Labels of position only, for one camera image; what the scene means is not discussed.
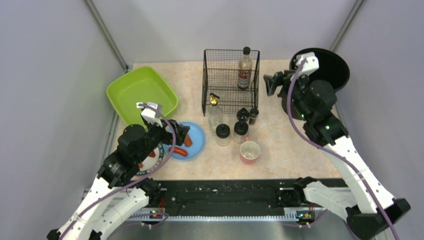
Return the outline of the brown sauce bottle black cap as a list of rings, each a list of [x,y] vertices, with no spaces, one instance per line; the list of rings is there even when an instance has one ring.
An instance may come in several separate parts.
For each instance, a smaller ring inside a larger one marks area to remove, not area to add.
[[[253,61],[250,57],[250,47],[244,47],[242,52],[243,55],[238,61],[237,87],[241,90],[246,90],[250,85]]]

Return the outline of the clear bottle gold pump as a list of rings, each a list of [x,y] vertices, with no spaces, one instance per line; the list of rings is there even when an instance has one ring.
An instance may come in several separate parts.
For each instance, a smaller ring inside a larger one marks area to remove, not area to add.
[[[223,124],[223,111],[220,106],[220,97],[214,93],[209,94],[210,106],[207,108],[208,123],[212,132],[212,135],[216,135],[216,129],[220,124]]]

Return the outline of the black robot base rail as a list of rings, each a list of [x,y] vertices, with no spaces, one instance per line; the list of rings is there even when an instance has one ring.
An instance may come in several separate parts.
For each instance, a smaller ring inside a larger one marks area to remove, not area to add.
[[[155,218],[166,213],[175,220],[313,218],[319,205],[302,202],[293,184],[283,179],[160,180],[160,189],[141,210]]]

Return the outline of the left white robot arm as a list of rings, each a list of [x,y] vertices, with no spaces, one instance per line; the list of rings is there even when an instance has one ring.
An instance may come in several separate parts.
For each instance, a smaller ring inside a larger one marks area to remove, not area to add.
[[[188,125],[159,116],[142,117],[143,125],[128,125],[117,149],[103,161],[85,198],[69,220],[47,234],[49,240],[105,240],[125,220],[159,194],[159,185],[140,172],[139,165],[163,144],[182,146]]]

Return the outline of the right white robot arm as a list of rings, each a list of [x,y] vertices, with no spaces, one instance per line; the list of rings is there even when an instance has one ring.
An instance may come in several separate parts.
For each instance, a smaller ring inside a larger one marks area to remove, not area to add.
[[[410,210],[410,204],[380,183],[357,152],[347,128],[332,113],[340,89],[337,81],[345,82],[346,77],[286,70],[263,79],[269,96],[281,87],[278,96],[288,104],[289,117],[305,122],[299,136],[330,159],[349,188],[348,193],[341,193],[304,177],[295,184],[300,200],[340,217],[358,239],[397,240],[394,225]]]

